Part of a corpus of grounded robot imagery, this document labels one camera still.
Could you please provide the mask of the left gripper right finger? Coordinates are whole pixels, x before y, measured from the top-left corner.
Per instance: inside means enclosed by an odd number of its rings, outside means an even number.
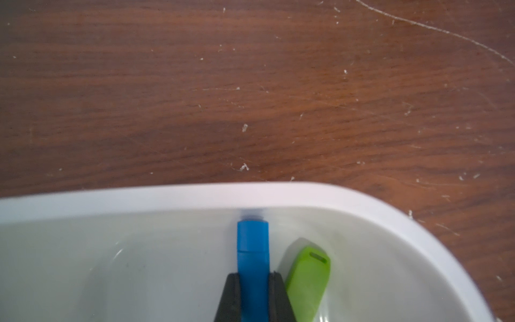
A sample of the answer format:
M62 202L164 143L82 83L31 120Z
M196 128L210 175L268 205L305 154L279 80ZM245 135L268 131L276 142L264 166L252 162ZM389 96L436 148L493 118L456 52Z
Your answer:
M269 322L296 322L286 286L279 272L268 276L268 319Z

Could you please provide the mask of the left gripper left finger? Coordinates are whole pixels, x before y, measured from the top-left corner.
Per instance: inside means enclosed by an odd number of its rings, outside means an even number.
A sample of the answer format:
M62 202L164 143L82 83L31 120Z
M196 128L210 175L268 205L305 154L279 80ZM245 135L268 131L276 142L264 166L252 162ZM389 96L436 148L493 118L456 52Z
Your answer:
M241 322L240 275L227 275L214 322Z

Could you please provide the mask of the green usb flash drive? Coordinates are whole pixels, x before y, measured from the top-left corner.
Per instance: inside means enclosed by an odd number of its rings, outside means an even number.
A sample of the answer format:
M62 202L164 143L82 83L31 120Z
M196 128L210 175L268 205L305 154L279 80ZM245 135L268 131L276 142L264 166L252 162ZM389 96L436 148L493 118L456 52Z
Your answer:
M304 247L286 279L286 292L297 321L314 321L329 283L331 259L318 248Z

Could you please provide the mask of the blue usb flash drive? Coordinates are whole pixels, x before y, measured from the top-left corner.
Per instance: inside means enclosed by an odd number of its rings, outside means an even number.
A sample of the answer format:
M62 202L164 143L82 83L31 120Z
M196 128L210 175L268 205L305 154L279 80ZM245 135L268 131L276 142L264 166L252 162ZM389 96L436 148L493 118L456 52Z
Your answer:
M241 320L267 321L270 273L268 222L247 219L237 223L237 272L241 285Z

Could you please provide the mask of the white storage box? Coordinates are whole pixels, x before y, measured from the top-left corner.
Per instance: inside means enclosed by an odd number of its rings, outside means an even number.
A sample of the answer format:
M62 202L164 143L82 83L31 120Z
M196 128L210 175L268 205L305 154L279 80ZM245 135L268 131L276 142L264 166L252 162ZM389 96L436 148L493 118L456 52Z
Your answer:
M493 321L454 256L363 193L310 182L1 200L2 321Z

